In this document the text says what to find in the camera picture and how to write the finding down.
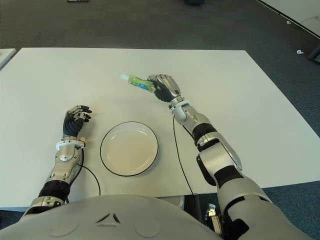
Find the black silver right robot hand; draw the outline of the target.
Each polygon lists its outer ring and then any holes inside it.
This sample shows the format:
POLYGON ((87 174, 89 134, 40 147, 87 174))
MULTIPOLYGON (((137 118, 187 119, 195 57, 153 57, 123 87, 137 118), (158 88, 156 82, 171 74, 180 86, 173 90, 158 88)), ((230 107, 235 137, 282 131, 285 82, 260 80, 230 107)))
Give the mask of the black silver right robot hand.
POLYGON ((172 76, 167 74, 149 75, 147 80, 152 83, 155 88, 155 96, 165 102, 169 103, 173 99, 181 95, 181 91, 176 81, 172 76))

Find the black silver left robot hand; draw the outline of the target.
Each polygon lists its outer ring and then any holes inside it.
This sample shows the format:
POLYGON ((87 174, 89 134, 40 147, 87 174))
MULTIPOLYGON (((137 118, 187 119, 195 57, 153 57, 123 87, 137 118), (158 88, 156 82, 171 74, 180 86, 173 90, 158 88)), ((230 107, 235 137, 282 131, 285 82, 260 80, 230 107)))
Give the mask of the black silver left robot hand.
POLYGON ((92 111, 89 106, 76 105, 70 108, 64 117, 62 125, 63 137, 77 137, 84 126, 84 123, 90 121, 92 111))

